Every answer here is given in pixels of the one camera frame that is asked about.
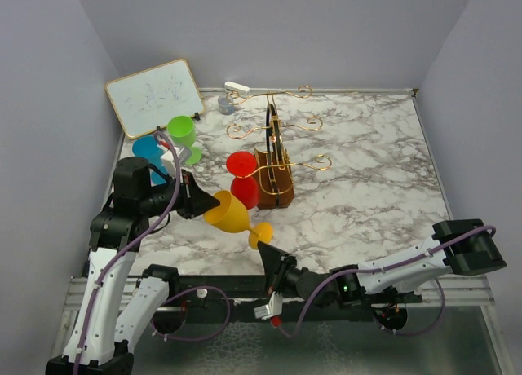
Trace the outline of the yellow wine glass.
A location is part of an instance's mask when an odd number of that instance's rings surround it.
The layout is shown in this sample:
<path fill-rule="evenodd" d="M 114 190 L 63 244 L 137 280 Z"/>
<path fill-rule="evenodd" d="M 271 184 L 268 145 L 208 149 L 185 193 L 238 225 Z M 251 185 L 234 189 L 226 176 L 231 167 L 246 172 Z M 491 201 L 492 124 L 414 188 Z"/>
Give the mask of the yellow wine glass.
<path fill-rule="evenodd" d="M 262 222 L 254 227 L 250 224 L 247 208 L 231 192 L 221 190 L 214 194 L 219 205 L 203 214 L 204 220 L 222 232 L 240 233 L 248 231 L 248 243 L 252 249 L 258 248 L 258 243 L 269 244 L 273 238 L 273 228 L 270 223 Z"/>

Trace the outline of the green wine glass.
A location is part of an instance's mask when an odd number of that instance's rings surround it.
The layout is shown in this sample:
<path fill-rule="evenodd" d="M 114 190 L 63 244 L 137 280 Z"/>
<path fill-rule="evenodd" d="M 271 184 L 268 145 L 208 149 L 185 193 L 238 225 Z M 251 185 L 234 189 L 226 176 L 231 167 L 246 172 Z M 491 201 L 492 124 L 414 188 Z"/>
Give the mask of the green wine glass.
<path fill-rule="evenodd" d="M 187 159 L 186 164 L 197 164 L 201 160 L 202 153 L 200 148 L 193 146 L 196 141 L 194 120 L 187 116 L 173 117 L 168 122 L 166 129 L 175 143 L 188 148 L 191 152 L 191 156 Z"/>

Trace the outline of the blue wine glass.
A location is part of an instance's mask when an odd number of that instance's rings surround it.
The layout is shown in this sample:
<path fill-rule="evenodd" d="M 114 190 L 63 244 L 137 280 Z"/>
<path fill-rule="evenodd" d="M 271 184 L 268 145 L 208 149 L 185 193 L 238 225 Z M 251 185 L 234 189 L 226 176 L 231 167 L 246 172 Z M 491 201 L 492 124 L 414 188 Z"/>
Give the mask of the blue wine glass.
<path fill-rule="evenodd" d="M 137 139 L 132 146 L 132 152 L 137 157 L 142 157 L 156 166 L 163 174 L 167 174 L 166 168 L 161 163 L 163 150 L 157 145 L 153 136 L 144 136 Z"/>

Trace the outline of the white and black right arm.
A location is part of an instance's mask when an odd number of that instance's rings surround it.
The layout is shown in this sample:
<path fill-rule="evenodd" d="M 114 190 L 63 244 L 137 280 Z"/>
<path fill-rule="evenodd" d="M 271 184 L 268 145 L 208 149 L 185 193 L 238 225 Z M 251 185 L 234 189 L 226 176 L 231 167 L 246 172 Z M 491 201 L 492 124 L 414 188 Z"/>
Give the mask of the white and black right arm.
<path fill-rule="evenodd" d="M 364 302 L 394 302 L 422 284 L 445 274 L 476 276 L 506 267 L 493 241 L 496 232 L 480 219 L 446 220 L 433 225 L 420 244 L 374 261 L 360 262 L 320 275 L 298 268 L 296 258 L 272 245 L 259 243 L 268 302 L 254 310 L 258 319 L 282 312 L 286 294 L 307 306 L 341 306 Z"/>

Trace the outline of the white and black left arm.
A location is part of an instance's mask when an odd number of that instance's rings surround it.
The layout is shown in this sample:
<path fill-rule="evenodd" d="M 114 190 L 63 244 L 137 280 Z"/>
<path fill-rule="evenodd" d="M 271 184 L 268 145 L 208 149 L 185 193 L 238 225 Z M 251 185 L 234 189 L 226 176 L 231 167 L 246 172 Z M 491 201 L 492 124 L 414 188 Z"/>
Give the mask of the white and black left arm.
<path fill-rule="evenodd" d="M 175 303 L 179 273 L 173 267 L 151 266 L 138 295 L 121 307 L 122 295 L 143 238 L 170 212 L 195 218 L 219 206 L 198 187 L 193 175 L 179 170 L 174 178 L 153 186 L 154 170 L 142 157 L 119 160 L 113 171 L 113 193 L 91 221 L 89 270 L 85 293 L 69 342 L 49 360 L 47 374 L 129 374 L 134 351 L 157 308 Z"/>

